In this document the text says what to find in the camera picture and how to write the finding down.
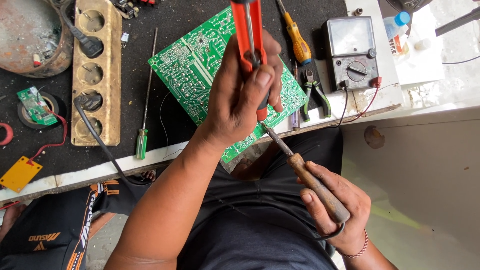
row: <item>green screwdriver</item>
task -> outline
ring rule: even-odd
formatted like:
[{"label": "green screwdriver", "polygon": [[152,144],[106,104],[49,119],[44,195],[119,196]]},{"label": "green screwdriver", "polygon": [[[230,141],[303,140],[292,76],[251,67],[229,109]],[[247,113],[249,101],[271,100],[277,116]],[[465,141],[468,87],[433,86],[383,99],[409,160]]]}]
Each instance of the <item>green screwdriver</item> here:
[{"label": "green screwdriver", "polygon": [[[152,57],[155,56],[155,44],[156,44],[156,35],[158,33],[158,27],[155,27],[155,36],[153,39],[153,49],[152,49]],[[148,110],[148,97],[150,96],[150,85],[152,83],[152,66],[150,66],[150,74],[148,75],[148,86],[147,86],[147,97],[145,99],[145,111],[144,111],[144,121],[142,124],[142,128],[138,130],[139,135],[137,137],[137,150],[135,153],[135,157],[139,160],[145,159],[145,152],[147,150],[147,133],[148,130],[145,129],[145,122],[147,120],[147,110]]]}]

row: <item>workbench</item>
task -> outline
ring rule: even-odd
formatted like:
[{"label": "workbench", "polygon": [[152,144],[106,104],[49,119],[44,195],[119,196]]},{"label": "workbench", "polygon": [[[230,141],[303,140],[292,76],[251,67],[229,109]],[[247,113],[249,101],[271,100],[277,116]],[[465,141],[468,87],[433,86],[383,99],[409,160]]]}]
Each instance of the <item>workbench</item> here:
[{"label": "workbench", "polygon": [[[140,5],[138,18],[123,20],[123,31],[130,33],[130,40],[122,50],[122,82],[121,82],[121,141],[116,147],[109,147],[117,158],[117,162],[126,175],[140,173],[154,168],[165,167],[176,158],[186,146],[195,132],[196,125],[178,104],[167,87],[154,75],[149,100],[146,128],[148,133],[147,154],[144,160],[134,157],[138,129],[141,127],[146,85],[153,41],[153,30],[159,27],[157,51],[161,51],[175,40],[179,39],[195,27],[227,7],[228,1],[195,2],[187,0],[162,1],[159,9]],[[323,37],[320,27],[327,18],[352,16],[357,8],[363,8],[363,15],[371,16],[373,32],[377,47],[377,63],[382,86],[374,103],[364,116],[393,110],[403,103],[403,96],[398,83],[394,61],[390,54],[382,15],[377,0],[284,0],[287,11],[299,25],[300,32],[310,44],[312,54],[317,59],[324,59]],[[262,1],[263,24],[272,36],[282,46],[280,57],[292,70],[294,54],[291,40],[285,29],[275,0]],[[307,67],[299,67],[299,72],[306,69],[314,70],[315,77],[325,83],[326,68],[324,62],[317,61]],[[72,69],[47,79],[30,79],[0,69],[0,96],[7,97],[0,101],[0,122],[8,123],[14,129],[14,138],[6,147],[0,147],[0,174],[5,173],[21,156],[33,156],[45,144],[61,141],[62,127],[51,130],[34,130],[24,126],[17,116],[19,102],[16,92],[32,85],[61,98],[67,107],[67,117],[71,114]],[[348,93],[348,103],[345,120],[353,119],[365,110],[370,103],[375,89]],[[319,129],[338,123],[345,107],[345,93],[326,94],[332,108],[332,117],[323,118],[315,101],[309,103],[308,123],[301,123],[301,130],[291,130],[291,120],[286,119],[275,131],[281,136]],[[160,105],[165,98],[161,111]],[[258,142],[267,141],[264,136]],[[16,200],[27,200],[48,193],[58,193],[81,186],[99,183],[118,178],[115,168],[100,147],[75,147],[70,143],[70,132],[62,147],[49,147],[40,158],[36,159],[43,165],[38,175],[18,194],[12,190],[0,190],[0,203]]]}]

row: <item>black mat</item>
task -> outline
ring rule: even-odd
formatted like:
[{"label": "black mat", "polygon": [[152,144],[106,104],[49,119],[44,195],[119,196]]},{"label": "black mat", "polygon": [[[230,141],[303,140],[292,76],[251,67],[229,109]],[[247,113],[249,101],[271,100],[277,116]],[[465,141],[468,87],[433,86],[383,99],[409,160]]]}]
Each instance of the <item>black mat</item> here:
[{"label": "black mat", "polygon": [[[322,59],[322,38],[319,29],[327,18],[346,16],[344,0],[284,0],[287,11],[299,25],[304,39],[311,46],[315,57]],[[223,10],[228,1],[162,1],[159,9],[139,5],[138,18],[123,20],[123,31],[130,33],[127,47],[122,50],[121,75],[121,142],[116,147],[109,147],[116,158],[134,155],[138,129],[141,127],[145,91],[154,28],[158,26],[157,51],[161,51],[195,27]],[[291,40],[285,29],[275,0],[262,1],[263,24],[273,37],[281,44],[281,58],[290,69],[294,64]],[[304,71],[312,69],[318,78],[315,64],[299,68]],[[16,92],[30,86],[60,97],[67,106],[68,128],[70,129],[72,69],[47,79],[31,79],[0,69],[0,96],[7,97],[0,101],[0,122],[8,123],[14,131],[14,138],[4,149],[0,147],[0,175],[3,175],[22,155],[31,157],[45,144],[61,141],[62,127],[42,131],[24,126],[17,116],[19,99]],[[160,78],[153,75],[147,119],[147,150],[165,147],[167,140],[159,119],[160,103],[167,87]],[[163,124],[168,133],[170,145],[189,140],[195,132],[196,125],[172,95],[167,96],[162,108]],[[0,129],[0,138],[5,130]],[[70,131],[62,147],[49,147],[45,155],[35,159],[44,168],[35,179],[49,175],[86,169],[108,159],[99,147],[75,147],[70,143]]]}]

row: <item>beige power strip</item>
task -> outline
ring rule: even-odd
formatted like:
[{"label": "beige power strip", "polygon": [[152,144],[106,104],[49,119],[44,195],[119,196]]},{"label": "beige power strip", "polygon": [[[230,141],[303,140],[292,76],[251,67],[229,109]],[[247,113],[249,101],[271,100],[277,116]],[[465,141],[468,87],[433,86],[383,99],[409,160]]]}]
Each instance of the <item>beige power strip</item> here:
[{"label": "beige power strip", "polygon": [[[72,101],[79,95],[100,94],[103,103],[85,111],[90,123],[108,146],[120,143],[120,36],[122,17],[109,0],[77,0],[75,26],[85,35],[100,39],[103,52],[88,58],[75,39],[73,45]],[[98,146],[72,103],[72,144]]]}]

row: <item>wooden soldering iron handle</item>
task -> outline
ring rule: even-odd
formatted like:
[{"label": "wooden soldering iron handle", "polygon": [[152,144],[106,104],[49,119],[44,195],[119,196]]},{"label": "wooden soldering iron handle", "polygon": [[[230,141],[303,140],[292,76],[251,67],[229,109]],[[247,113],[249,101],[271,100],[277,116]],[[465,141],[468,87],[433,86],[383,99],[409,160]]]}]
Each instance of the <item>wooden soldering iron handle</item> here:
[{"label": "wooden soldering iron handle", "polygon": [[300,154],[295,153],[287,159],[287,163],[293,168],[293,171],[305,186],[315,192],[325,206],[328,215],[336,224],[342,224],[350,218],[350,212],[345,206],[305,167],[305,161]]}]

